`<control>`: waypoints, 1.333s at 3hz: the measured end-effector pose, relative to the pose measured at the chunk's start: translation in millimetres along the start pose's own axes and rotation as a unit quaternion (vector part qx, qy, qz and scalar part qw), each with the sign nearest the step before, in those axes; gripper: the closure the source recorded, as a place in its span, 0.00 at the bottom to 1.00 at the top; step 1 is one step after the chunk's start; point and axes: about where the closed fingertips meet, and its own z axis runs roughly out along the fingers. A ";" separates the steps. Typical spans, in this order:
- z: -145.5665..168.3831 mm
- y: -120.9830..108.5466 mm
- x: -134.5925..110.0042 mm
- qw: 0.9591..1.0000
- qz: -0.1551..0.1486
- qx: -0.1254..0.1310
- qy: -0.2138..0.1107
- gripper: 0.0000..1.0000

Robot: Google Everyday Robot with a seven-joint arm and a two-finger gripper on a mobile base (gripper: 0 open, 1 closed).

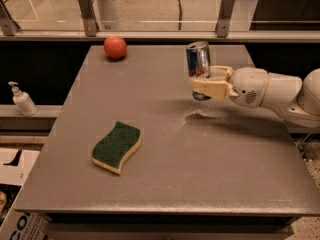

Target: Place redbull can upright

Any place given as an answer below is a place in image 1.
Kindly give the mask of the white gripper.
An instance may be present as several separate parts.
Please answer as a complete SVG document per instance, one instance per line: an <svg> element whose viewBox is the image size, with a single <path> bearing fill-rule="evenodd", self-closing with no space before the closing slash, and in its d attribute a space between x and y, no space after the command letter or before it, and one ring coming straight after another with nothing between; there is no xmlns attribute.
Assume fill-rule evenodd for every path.
<svg viewBox="0 0 320 240"><path fill-rule="evenodd" d="M210 77L192 78L192 95L196 100L228 99L243 107L257 108L266 92L268 73L264 69L244 67L234 71L229 66L210 67Z"/></svg>

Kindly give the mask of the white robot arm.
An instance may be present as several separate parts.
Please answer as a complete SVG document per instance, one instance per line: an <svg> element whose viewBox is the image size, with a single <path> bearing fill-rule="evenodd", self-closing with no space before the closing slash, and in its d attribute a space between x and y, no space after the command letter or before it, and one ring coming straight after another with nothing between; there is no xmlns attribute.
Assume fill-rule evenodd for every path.
<svg viewBox="0 0 320 240"><path fill-rule="evenodd" d="M191 76L190 84L197 100L230 99L239 106L266 108L288 122L315 128L320 124L319 90L311 81L317 79L319 70L302 81L254 67L210 66L207 72Z"/></svg>

